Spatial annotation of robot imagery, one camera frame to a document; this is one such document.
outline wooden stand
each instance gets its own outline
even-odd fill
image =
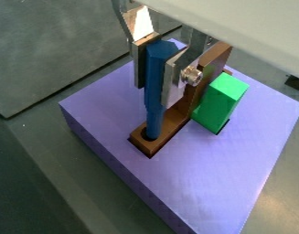
[[[204,79],[197,87],[193,87],[192,85],[186,86],[184,98],[166,111],[162,135],[160,138],[156,141],[146,140],[144,132],[148,124],[145,122],[132,132],[129,140],[149,158],[154,157],[157,152],[164,148],[165,144],[192,119],[193,111],[201,101],[209,83],[220,77],[224,72],[224,66],[232,50],[233,47],[220,41],[201,56],[198,69],[204,71]]]

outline white machine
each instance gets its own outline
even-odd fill
[[[137,0],[299,78],[299,0]]]

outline metal bracket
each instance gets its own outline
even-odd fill
[[[141,89],[146,81],[146,46],[162,38],[154,31],[150,11],[134,1],[112,0],[117,17],[128,37],[130,54],[136,62],[136,86]]]

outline green block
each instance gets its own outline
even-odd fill
[[[217,134],[230,119],[250,85],[228,73],[210,83],[208,92],[193,112],[193,119]]]

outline purple foam base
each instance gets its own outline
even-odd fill
[[[250,89],[221,134],[190,121],[152,159],[128,141],[146,120],[133,63],[61,102],[70,128],[177,233],[241,232],[299,116],[299,102],[230,70]]]

